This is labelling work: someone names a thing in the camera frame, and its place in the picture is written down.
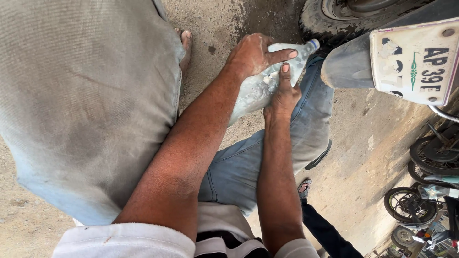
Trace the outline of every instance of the hairy arm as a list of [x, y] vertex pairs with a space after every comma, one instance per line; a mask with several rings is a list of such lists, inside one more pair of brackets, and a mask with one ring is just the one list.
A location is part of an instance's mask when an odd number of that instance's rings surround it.
[[217, 78], [180, 115], [113, 223], [162, 225], [196, 240], [201, 181], [223, 139], [242, 81], [297, 56], [293, 50], [270, 53], [271, 43], [262, 34], [239, 42]]
[[289, 241], [305, 238], [290, 140], [290, 117], [300, 97], [298, 84], [290, 85], [289, 65], [283, 64], [278, 91], [263, 112], [263, 160], [257, 185], [263, 242], [273, 256]]

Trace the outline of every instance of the concrete floor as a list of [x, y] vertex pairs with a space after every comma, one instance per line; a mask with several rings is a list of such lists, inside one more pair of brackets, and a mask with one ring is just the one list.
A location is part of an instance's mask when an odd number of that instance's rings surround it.
[[[180, 100], [183, 110], [212, 81], [230, 50], [246, 33], [263, 32], [283, 43], [300, 43], [297, 19], [304, 0], [164, 0], [171, 23], [194, 33], [191, 64]], [[387, 239], [395, 225], [382, 204], [385, 192], [408, 186], [408, 149], [433, 119], [424, 106], [375, 90], [337, 90], [331, 135], [333, 147], [315, 169], [309, 203], [363, 255]], [[263, 128], [261, 111], [227, 130], [222, 148]], [[48, 257], [70, 217], [15, 183], [15, 165], [0, 140], [0, 253], [4, 257]], [[250, 216], [261, 236], [257, 214]], [[319, 245], [305, 230], [308, 238]]]

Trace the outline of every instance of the dirty ground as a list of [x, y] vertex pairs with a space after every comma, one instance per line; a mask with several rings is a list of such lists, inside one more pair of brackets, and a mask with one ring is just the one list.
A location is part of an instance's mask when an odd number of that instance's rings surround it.
[[[304, 0], [163, 0], [173, 26], [194, 33], [193, 54], [180, 110], [212, 81], [230, 50], [245, 34], [263, 32], [282, 43], [300, 43], [297, 19]], [[337, 90], [328, 157], [301, 171], [297, 183], [313, 179], [309, 203], [363, 255], [382, 244], [395, 226], [384, 209], [384, 193], [408, 186], [408, 149], [434, 120], [427, 107], [375, 90]], [[228, 128], [221, 148], [263, 128], [261, 111]], [[15, 165], [0, 140], [0, 253], [5, 257], [49, 257], [70, 217], [15, 183]], [[249, 222], [261, 236], [257, 214]], [[305, 232], [313, 244], [317, 241]]]

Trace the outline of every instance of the shirt sleeve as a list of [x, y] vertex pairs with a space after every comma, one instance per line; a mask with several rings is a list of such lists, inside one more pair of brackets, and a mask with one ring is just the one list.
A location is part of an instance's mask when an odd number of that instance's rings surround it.
[[298, 238], [284, 244], [274, 258], [319, 258], [319, 255], [309, 240]]
[[191, 258], [194, 242], [184, 234], [142, 223], [81, 226], [67, 230], [53, 258]]

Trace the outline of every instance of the hand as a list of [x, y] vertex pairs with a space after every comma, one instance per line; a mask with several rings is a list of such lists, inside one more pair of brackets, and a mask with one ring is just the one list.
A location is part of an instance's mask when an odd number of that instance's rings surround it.
[[290, 83], [290, 65], [283, 63], [279, 71], [279, 87], [271, 99], [271, 104], [263, 110], [265, 120], [274, 117], [290, 121], [291, 113], [300, 98], [300, 86], [297, 83], [292, 88]]
[[271, 37], [261, 33], [246, 35], [233, 49], [226, 65], [231, 66], [245, 78], [261, 73], [266, 68], [285, 62], [298, 55], [295, 49], [283, 49], [269, 52], [268, 46], [273, 43]]

